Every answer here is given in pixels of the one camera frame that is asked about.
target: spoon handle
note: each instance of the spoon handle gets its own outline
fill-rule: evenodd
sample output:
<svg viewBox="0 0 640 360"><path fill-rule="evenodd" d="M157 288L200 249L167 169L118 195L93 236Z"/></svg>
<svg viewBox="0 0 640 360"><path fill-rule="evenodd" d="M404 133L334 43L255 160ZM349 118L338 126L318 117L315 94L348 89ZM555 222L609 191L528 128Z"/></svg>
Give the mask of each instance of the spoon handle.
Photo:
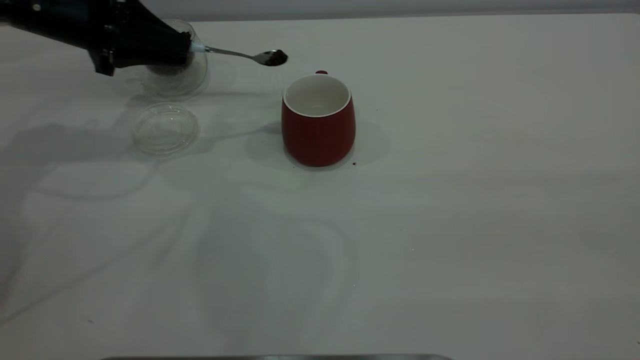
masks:
<svg viewBox="0 0 640 360"><path fill-rule="evenodd" d="M242 56L243 58L253 59L253 56L249 56L243 53L237 53L235 51L216 49L215 47L205 47L207 53L216 53L216 54L224 54L224 55L233 55L233 56Z"/></svg>

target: white tabletop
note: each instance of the white tabletop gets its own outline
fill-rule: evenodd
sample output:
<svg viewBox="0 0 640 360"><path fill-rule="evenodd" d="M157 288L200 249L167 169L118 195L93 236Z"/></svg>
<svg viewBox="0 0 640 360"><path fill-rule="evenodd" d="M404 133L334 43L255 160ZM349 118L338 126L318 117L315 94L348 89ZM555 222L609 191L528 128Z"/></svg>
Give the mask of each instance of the white tabletop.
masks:
<svg viewBox="0 0 640 360"><path fill-rule="evenodd" d="M203 22L156 161L151 101L82 50L0 33L0 358L640 355L640 17ZM280 94L327 70L355 150L283 151Z"/></svg>

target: metal spoon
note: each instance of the metal spoon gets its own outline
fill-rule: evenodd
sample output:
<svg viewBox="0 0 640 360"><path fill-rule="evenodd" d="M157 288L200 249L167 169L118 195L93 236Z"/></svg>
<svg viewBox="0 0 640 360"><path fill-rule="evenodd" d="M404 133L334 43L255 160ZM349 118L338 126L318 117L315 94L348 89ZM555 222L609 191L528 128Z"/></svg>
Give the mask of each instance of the metal spoon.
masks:
<svg viewBox="0 0 640 360"><path fill-rule="evenodd" d="M250 56L243 53L237 53L235 51L216 49L215 47L209 47L209 46L206 46L205 50L207 53L242 56L243 58L251 59L257 62L258 64L265 65L265 66L280 66L285 62L287 62L287 59L289 58L282 50L265 51L264 53L260 53L255 56Z"/></svg>

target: mug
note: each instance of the mug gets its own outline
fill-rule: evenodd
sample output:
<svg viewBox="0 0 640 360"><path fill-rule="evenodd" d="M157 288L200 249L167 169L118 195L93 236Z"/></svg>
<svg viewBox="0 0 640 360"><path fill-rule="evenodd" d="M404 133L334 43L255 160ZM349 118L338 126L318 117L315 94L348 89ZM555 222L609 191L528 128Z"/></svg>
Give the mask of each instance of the mug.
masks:
<svg viewBox="0 0 640 360"><path fill-rule="evenodd" d="M356 136L351 91L326 71L294 81L282 96L282 137L296 160L324 167L344 158Z"/></svg>

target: mug rim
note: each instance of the mug rim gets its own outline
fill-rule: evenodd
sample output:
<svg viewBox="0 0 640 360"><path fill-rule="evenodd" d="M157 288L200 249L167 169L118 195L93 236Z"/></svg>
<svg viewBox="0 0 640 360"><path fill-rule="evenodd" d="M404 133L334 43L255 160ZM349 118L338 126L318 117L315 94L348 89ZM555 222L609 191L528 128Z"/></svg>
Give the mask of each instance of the mug rim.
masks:
<svg viewBox="0 0 640 360"><path fill-rule="evenodd" d="M334 79L334 80L338 81L340 84L342 84L342 86L344 86L344 88L346 88L346 89L347 89L347 93L349 94L349 97L347 98L347 101L344 103L344 105L342 105L338 110L336 110L336 111L334 111L334 112L332 112L332 113L326 114L326 115L306 115L306 114L303 114L303 113L300 113L300 112L298 112L298 111L294 110L294 109L289 105L289 103L287 102L287 91L288 91L288 90L289 90L289 88L290 88L293 84L295 84L297 81L302 80L302 79L305 79L305 78L310 78L310 77L312 77L312 76L327 76L327 77L329 77L329 78L332 78L332 79ZM312 119L321 119L321 118L323 118L323 117L330 117L330 116L333 116L333 115L335 115L335 114L339 113L340 111L344 110L344 108L346 108L346 107L349 105L349 103L351 102L351 89L347 86L347 84L343 83L343 82L342 82L342 80L340 80L340 79L336 78L335 76L331 76L331 75L329 75L329 74L322 74L322 73L309 74L309 75L301 76L300 78L295 79L294 81L291 81L291 83L290 83L290 84L289 84L289 85L284 89L284 93L282 94L282 101L283 101L283 102L284 102L284 104L287 106L287 109L289 109L289 110L293 111L295 114L298 114L298 115L300 115L300 116L302 116L302 117L312 118Z"/></svg>

